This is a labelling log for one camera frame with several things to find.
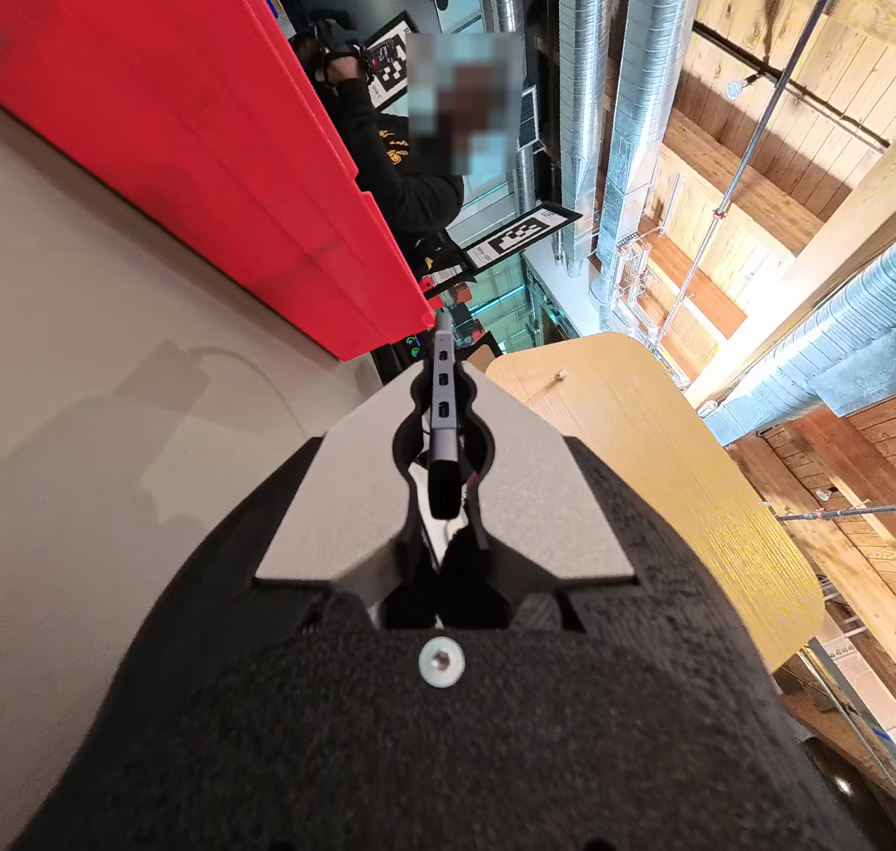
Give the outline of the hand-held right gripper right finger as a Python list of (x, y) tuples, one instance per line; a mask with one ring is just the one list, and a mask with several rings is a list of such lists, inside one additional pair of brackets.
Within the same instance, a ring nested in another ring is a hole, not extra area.
[(502, 630), (533, 597), (634, 588), (566, 438), (485, 374), (456, 371), (467, 524), (442, 558), (442, 623)]

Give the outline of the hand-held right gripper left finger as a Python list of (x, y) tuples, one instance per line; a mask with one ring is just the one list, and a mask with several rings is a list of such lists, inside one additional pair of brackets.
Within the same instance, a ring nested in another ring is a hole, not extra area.
[(387, 599), (413, 577), (420, 541), (417, 491), (397, 461), (401, 429), (421, 427), (427, 363), (412, 365), (323, 436), (255, 572), (263, 589), (353, 594), (379, 629)]

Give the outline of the grey usb hub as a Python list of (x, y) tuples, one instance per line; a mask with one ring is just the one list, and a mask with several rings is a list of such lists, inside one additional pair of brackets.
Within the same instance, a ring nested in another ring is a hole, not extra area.
[(427, 473), (427, 499), (435, 520), (456, 519), (471, 474), (457, 405), (454, 324), (446, 309), (436, 313), (431, 357), (431, 405), (418, 464)]

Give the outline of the red storage bin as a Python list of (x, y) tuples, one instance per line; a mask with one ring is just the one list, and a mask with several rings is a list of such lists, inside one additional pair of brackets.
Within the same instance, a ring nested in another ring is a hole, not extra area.
[(266, 0), (1, 0), (2, 106), (328, 352), (434, 326)]

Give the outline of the wooden stand tabletop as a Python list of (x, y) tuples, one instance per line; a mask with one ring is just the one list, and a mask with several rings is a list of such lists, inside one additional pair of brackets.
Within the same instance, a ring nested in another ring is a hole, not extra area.
[(699, 556), (769, 672), (823, 624), (807, 558), (648, 348), (601, 333), (496, 359), (487, 378), (580, 440)]

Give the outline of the black device with display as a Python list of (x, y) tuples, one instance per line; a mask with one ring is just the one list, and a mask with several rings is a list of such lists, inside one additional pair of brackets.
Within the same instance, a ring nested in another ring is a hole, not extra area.
[[(474, 369), (486, 373), (490, 364), (505, 355), (490, 331), (473, 332), (473, 343), (458, 346), (455, 359), (467, 362)], [(429, 357), (433, 350), (434, 330), (419, 332), (395, 344), (375, 348), (371, 352), (376, 371), (384, 385), (409, 369), (412, 364)]]

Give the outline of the large silver ventilation duct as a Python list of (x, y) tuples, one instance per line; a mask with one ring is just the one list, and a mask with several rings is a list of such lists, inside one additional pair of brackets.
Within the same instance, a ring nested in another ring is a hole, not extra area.
[(821, 407), (845, 417), (894, 394), (891, 245), (748, 370), (702, 420), (728, 446)]

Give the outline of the wide silver ventilation duct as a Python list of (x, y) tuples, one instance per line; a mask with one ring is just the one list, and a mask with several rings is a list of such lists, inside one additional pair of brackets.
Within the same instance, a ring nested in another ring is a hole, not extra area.
[(592, 285), (610, 323), (622, 242), (639, 231), (699, 0), (628, 0)]

